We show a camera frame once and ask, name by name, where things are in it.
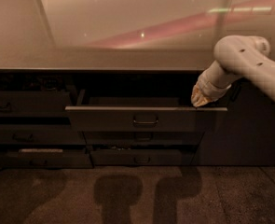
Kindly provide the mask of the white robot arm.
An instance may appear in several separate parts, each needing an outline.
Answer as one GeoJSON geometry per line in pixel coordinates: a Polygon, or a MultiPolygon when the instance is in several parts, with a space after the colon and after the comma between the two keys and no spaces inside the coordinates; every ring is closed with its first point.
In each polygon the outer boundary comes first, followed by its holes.
{"type": "Polygon", "coordinates": [[[193,87],[191,104],[207,105],[222,98],[233,82],[244,77],[275,102],[275,62],[269,42],[261,36],[229,35],[214,46],[214,62],[193,87]]]}

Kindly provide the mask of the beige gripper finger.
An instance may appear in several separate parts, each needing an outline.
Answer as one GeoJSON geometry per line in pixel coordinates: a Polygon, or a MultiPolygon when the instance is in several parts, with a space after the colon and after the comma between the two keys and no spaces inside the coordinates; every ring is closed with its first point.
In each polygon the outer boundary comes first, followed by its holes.
{"type": "Polygon", "coordinates": [[[201,87],[199,84],[196,84],[193,87],[191,94],[191,103],[194,107],[200,107],[207,105],[213,101],[213,97],[211,96],[209,90],[205,87],[201,87]]]}

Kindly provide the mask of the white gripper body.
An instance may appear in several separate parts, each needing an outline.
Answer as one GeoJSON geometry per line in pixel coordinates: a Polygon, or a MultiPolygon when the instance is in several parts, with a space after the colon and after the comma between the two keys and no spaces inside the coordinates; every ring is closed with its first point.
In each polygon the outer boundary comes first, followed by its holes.
{"type": "Polygon", "coordinates": [[[230,84],[225,85],[224,87],[216,86],[208,79],[206,73],[202,73],[199,76],[197,84],[199,84],[201,87],[205,87],[207,90],[209,90],[211,96],[213,97],[213,102],[222,98],[231,87],[230,84]]]}

